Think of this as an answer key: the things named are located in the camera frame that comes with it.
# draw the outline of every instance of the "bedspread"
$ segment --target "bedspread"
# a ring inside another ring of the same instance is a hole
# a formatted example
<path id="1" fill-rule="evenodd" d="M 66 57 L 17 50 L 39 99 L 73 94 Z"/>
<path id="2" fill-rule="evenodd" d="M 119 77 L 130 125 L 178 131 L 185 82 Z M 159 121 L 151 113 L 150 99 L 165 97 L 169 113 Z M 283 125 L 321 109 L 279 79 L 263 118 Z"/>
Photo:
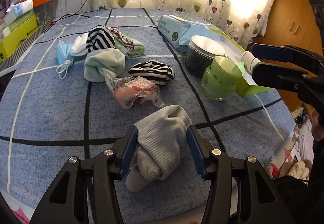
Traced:
<path id="1" fill-rule="evenodd" d="M 151 59 L 170 65 L 175 80 L 160 86 L 165 105 L 182 106 L 200 135 L 215 148 L 237 158 L 254 155 L 261 163 L 269 161 L 283 140 L 260 101 L 254 95 L 241 97 L 236 92 L 222 102 L 205 98 L 200 79 L 184 65 L 184 56 L 157 30 L 158 19 L 170 14 L 207 24 L 198 16 L 182 12 L 116 8 L 84 13 L 89 18 L 63 19 L 41 36 L 15 72 L 0 102 L 1 190 L 9 187 L 14 199 L 35 209 L 69 157 L 86 159 L 98 155 L 123 137 L 129 125 L 158 110 L 150 102 L 123 110 L 105 82 L 84 79 L 84 58 L 75 58 L 67 77 L 59 79 L 55 71 L 57 42 L 73 43 L 78 35 L 105 24 L 139 40 L 146 48 L 144 55 L 125 61 L 120 77 L 128 76 L 133 65 Z M 288 138 L 295 122 L 278 92 L 271 89 L 258 96 L 281 135 Z M 129 224 L 160 220 L 202 206 L 207 201 L 210 182 L 200 178 L 189 154 L 166 180 L 153 181 L 139 193 L 128 191 L 124 180 L 115 185 L 124 223 Z"/>

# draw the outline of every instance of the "green jar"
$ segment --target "green jar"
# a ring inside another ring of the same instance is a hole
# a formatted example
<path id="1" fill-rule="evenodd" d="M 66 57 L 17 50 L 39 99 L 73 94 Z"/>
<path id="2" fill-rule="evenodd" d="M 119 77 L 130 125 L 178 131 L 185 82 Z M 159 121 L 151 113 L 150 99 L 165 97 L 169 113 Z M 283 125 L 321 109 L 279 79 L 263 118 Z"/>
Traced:
<path id="1" fill-rule="evenodd" d="M 235 91 L 241 77 L 242 72 L 234 61 L 216 56 L 210 67 L 205 69 L 201 80 L 202 90 L 210 100 L 224 100 Z"/>

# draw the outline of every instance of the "metal screw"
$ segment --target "metal screw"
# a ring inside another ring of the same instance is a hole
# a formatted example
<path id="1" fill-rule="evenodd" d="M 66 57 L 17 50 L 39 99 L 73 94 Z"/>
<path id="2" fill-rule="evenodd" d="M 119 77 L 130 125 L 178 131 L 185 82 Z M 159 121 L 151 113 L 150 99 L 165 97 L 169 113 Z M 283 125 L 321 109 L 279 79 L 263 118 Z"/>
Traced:
<path id="1" fill-rule="evenodd" d="M 77 157 L 72 156 L 72 157 L 69 159 L 69 162 L 70 162 L 71 164 L 74 164 L 77 160 L 78 160 Z"/>
<path id="2" fill-rule="evenodd" d="M 105 150 L 103 153 L 104 153 L 104 155 L 106 155 L 106 156 L 110 156 L 110 155 L 112 155 L 112 154 L 114 153 L 114 151 L 111 150 L 111 149 L 107 149 L 107 150 Z"/>
<path id="3" fill-rule="evenodd" d="M 213 153 L 214 155 L 218 156 L 218 155 L 220 155 L 222 152 L 221 152 L 221 150 L 219 150 L 219 149 L 214 149 L 214 150 L 212 151 L 212 153 Z"/>
<path id="4" fill-rule="evenodd" d="M 308 74 L 303 74 L 303 78 L 305 78 L 305 79 L 311 79 L 312 77 L 310 75 L 308 75 Z"/>
<path id="5" fill-rule="evenodd" d="M 254 156 L 249 156 L 247 159 L 251 163 L 255 163 L 257 161 L 257 159 Z"/>

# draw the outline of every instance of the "yellow-green box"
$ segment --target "yellow-green box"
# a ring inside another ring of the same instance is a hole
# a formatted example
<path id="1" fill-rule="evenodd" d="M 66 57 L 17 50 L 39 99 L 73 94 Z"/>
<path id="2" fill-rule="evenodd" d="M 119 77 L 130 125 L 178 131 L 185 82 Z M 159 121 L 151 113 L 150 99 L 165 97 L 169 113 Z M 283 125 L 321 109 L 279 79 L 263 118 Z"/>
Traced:
<path id="1" fill-rule="evenodd" d="M 226 51 L 226 56 L 232 59 L 234 62 L 239 62 L 241 55 L 245 52 L 245 50 L 220 29 L 216 27 L 211 27 L 209 29 L 216 33 L 216 40 L 221 43 L 221 45 L 224 45 L 223 47 Z M 248 73 L 246 69 L 244 75 L 236 84 L 236 91 L 240 96 L 265 92 L 268 90 L 268 87 L 256 85 L 252 79 L 252 75 Z"/>
<path id="2" fill-rule="evenodd" d="M 3 39 L 0 42 L 0 62 L 10 57 L 17 50 L 20 42 L 31 36 L 37 29 L 36 16 L 32 16 Z"/>

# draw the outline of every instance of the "blue face mask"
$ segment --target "blue face mask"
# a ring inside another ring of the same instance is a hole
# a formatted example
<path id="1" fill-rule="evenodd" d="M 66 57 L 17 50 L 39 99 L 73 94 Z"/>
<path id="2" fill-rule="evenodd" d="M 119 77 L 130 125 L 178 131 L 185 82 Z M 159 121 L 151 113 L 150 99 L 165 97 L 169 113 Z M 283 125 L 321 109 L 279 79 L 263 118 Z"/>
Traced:
<path id="1" fill-rule="evenodd" d="M 59 66 L 56 68 L 56 72 L 59 74 L 60 79 L 64 79 L 67 74 L 67 69 L 73 64 L 73 57 L 71 56 L 71 48 L 73 44 L 65 44 L 62 40 L 59 40 L 56 49 L 56 56 L 59 62 Z"/>

